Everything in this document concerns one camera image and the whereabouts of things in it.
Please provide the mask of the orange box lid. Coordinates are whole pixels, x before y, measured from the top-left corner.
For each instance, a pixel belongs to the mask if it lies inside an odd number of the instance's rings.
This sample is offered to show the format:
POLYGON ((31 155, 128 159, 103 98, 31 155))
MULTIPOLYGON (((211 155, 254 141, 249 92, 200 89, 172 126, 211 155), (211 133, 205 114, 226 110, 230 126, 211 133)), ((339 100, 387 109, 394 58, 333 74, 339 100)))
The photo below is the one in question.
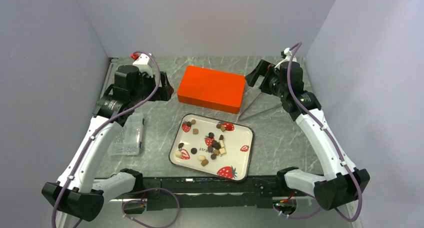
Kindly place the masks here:
POLYGON ((243 97, 245 85, 243 75, 187 66, 177 89, 177 95, 192 98, 243 97))

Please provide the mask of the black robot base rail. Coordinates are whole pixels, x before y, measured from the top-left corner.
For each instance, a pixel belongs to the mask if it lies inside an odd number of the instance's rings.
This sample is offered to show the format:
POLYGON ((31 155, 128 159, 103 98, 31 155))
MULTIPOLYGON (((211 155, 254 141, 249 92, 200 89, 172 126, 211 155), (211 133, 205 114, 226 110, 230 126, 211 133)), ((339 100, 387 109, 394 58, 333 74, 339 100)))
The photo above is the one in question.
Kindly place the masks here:
POLYGON ((241 182, 214 176, 144 177, 140 194, 122 194, 123 201, 137 199, 146 202, 148 211, 166 208, 249 207, 273 208, 288 199, 293 205, 300 191, 280 189, 275 175, 249 175, 241 182))

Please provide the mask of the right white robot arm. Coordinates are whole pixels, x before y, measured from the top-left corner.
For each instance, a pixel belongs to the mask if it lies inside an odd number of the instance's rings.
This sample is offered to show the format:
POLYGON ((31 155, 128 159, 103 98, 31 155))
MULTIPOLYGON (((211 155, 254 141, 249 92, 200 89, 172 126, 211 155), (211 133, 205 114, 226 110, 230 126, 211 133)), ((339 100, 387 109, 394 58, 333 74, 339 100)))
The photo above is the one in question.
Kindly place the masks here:
POLYGON ((260 91, 280 99, 283 109, 308 138, 323 170, 323 175, 315 175, 294 166, 282 169, 277 172, 275 188, 281 195, 293 190, 311 195, 324 210, 353 201, 361 204, 370 175, 356 167, 334 138, 317 97, 304 89, 303 74, 297 62, 275 65, 260 60, 245 77, 250 87, 263 77, 260 91))

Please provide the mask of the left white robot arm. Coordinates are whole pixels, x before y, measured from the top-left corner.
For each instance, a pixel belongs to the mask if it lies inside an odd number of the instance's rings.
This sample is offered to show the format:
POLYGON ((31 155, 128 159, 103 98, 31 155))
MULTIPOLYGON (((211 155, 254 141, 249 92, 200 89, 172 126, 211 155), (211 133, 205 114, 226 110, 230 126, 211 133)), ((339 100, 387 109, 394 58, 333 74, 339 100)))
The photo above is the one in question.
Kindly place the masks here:
POLYGON ((73 159, 56 182, 47 182, 42 188, 54 212, 92 221, 105 202, 125 193, 132 198, 143 193, 142 173, 129 168, 99 183, 94 179, 109 146, 134 110, 147 101, 168 101, 173 92, 165 71, 155 77, 133 65, 118 67, 114 83, 96 102, 89 128, 73 159))

